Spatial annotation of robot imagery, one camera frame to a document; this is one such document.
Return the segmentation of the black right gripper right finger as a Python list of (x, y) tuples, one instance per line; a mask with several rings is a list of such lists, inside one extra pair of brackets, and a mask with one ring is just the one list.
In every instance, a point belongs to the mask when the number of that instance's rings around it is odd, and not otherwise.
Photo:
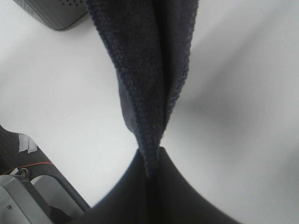
[(201, 196), (163, 147), (158, 150), (157, 169), (147, 182), (147, 212), (151, 224), (239, 223)]

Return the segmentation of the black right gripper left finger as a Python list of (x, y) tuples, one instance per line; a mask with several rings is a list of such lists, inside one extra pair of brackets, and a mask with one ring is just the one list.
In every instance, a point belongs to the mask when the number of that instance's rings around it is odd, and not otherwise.
[(148, 224), (146, 185), (143, 158), (137, 151), (119, 182), (81, 218), (81, 223)]

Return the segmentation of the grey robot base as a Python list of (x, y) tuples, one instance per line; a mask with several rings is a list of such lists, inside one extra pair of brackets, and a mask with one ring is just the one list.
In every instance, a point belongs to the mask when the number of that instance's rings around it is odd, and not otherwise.
[(71, 224), (90, 208), (30, 137), (0, 129), (2, 224)]

